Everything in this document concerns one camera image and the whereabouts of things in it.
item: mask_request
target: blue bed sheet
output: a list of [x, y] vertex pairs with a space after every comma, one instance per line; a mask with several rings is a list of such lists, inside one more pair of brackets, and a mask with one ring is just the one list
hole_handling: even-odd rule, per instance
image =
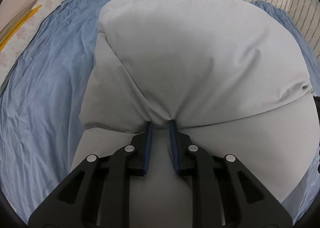
[[[0, 186], [25, 222], [70, 170], [84, 132], [78, 116], [94, 66], [96, 21], [108, 1], [63, 2], [41, 24], [0, 97]], [[254, 5], [296, 38], [320, 94], [319, 65], [291, 18], [265, 2]], [[319, 191], [318, 161], [283, 202], [295, 221]]]

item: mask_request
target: wrinkled fabric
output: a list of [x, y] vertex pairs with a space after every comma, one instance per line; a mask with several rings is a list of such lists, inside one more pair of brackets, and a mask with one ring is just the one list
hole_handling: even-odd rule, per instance
[[312, 89], [292, 35], [242, 0], [113, 0], [98, 28], [80, 114], [86, 129], [135, 133], [146, 121], [170, 119], [182, 128], [216, 124]]
[[[78, 116], [94, 65], [96, 22], [108, 1], [63, 2], [42, 23], [0, 98], [0, 186], [25, 222], [70, 170], [84, 132]], [[285, 12], [274, 12], [276, 8], [263, 2], [257, 5], [299, 36]], [[305, 49], [306, 41], [298, 37], [297, 42], [316, 90], [319, 66], [312, 50]], [[287, 208], [292, 216], [306, 210], [319, 191], [317, 157], [306, 181], [287, 198], [299, 198]]]

